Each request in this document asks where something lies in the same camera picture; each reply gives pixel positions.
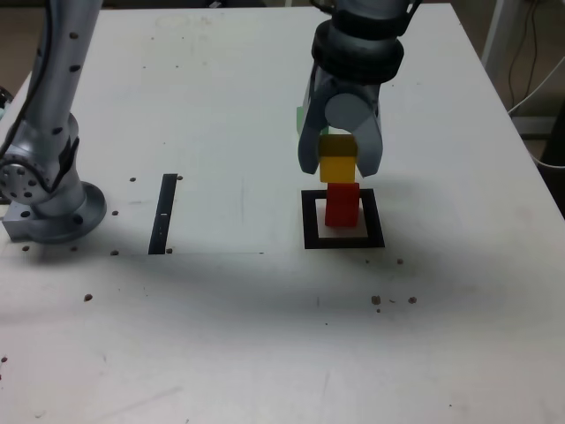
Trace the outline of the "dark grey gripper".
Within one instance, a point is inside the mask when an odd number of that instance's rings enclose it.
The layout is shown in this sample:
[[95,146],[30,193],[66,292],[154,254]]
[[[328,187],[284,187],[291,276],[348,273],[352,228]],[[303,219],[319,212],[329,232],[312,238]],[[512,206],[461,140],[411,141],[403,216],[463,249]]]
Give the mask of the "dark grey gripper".
[[[329,100],[331,86],[338,95]],[[373,104],[379,103],[380,85],[361,85],[312,70],[302,105],[298,162],[306,174],[319,166],[319,137],[331,127],[349,132],[358,147],[357,167],[363,178],[378,172],[383,154],[380,119]]]

